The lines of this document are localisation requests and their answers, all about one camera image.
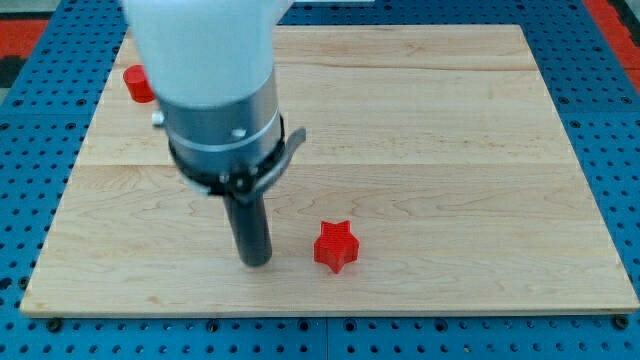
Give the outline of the black clamp ring with lever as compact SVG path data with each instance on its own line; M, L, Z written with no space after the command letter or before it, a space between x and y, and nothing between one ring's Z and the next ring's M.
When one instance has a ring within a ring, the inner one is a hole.
M284 174L295 151L306 141L306 129L299 128L288 138L284 120L279 117L268 130L281 130L270 152L260 152L253 137L237 143L213 146L221 151L206 152L186 146L186 140L169 139L169 150L185 181L197 192L208 196L230 196L241 203L257 201Z

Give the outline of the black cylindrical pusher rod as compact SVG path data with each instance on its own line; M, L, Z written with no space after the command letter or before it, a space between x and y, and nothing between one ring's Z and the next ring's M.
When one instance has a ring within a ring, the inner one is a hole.
M240 260L249 267L260 267L272 257L272 244L264 199L242 203L225 196L223 203L233 232Z

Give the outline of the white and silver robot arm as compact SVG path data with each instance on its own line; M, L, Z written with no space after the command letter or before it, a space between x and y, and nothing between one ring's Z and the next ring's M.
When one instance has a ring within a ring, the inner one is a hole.
M240 260L272 256L263 195L305 141L285 132L273 34L292 0L146 1L121 6L185 180L224 201Z

